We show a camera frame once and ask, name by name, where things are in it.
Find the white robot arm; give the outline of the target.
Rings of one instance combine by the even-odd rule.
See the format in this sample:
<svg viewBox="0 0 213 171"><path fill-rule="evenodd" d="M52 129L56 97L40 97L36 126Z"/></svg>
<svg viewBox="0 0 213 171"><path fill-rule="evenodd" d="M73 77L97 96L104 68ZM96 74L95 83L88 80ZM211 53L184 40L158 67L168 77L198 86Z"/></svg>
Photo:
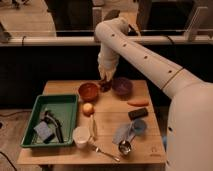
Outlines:
<svg viewBox="0 0 213 171"><path fill-rule="evenodd" d="M213 83L135 43L127 32L122 17L97 24L100 77L112 79L124 57L171 99L166 171L213 171Z"/></svg>

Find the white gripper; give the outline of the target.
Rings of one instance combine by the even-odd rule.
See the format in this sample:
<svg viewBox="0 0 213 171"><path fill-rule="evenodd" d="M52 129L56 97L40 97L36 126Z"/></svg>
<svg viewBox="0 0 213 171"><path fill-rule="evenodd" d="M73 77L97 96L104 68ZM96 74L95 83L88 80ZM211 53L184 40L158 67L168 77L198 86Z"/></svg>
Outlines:
<svg viewBox="0 0 213 171"><path fill-rule="evenodd" d="M98 70L101 80L109 82L119 63L119 55L106 45L102 45L98 54Z"/></svg>

